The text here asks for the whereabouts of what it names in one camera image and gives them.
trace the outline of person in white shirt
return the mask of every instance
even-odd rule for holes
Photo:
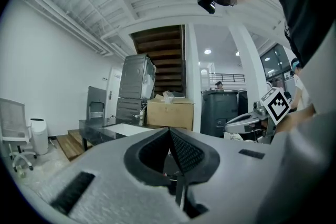
[[[294,58],[291,62],[292,71],[294,72],[294,79],[295,79],[295,86],[296,86],[296,93],[295,98],[291,104],[292,109],[297,109],[297,111],[300,111],[302,109],[307,108],[310,104],[310,98],[308,95],[308,92],[303,85],[302,81],[299,78],[299,73],[302,70],[301,64],[298,60],[298,58]]]

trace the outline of bin lid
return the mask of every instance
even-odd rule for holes
[[[226,90],[226,89],[211,89],[211,90],[206,90],[203,91],[203,96],[206,96],[208,94],[216,94],[216,93],[232,93],[232,94],[237,94],[237,90]]]
[[[31,121],[31,131],[34,134],[42,134],[47,128],[47,122],[43,119],[30,119]]]

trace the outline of white chair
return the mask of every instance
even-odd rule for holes
[[[0,98],[0,125],[1,125],[1,134],[0,134],[1,142],[2,141],[26,142],[28,147],[30,147],[29,146],[31,138],[31,134],[29,131],[30,126],[27,126],[26,124],[24,104]],[[17,172],[16,163],[20,158],[23,159],[28,164],[30,170],[33,170],[32,163],[26,158],[26,155],[33,155],[34,158],[37,158],[36,153],[32,151],[23,152],[19,145],[17,146],[17,148],[18,148],[17,152],[12,152],[12,148],[9,144],[10,149],[9,156],[13,160],[12,166],[14,171]]]

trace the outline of plastic bag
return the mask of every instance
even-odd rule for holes
[[[163,99],[166,104],[170,104],[173,102],[174,95],[170,91],[165,91],[163,93]]]

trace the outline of concrete floor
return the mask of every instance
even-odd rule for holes
[[[45,155],[37,155],[37,159],[34,159],[32,155],[28,155],[28,160],[32,163],[34,170],[31,171],[28,168],[27,163],[24,160],[20,160],[17,165],[22,165],[22,169],[25,173],[25,177],[20,178],[18,173],[14,172],[12,168],[12,160],[9,157],[8,142],[3,142],[0,146],[1,157],[6,164],[9,172],[13,176],[14,180],[18,184],[24,184],[33,191],[37,191],[42,182],[53,176],[56,172],[64,168],[69,164],[68,159],[64,155],[57,140],[53,140],[56,148],[49,143],[48,153]],[[12,149],[16,149],[15,142],[11,142]]]

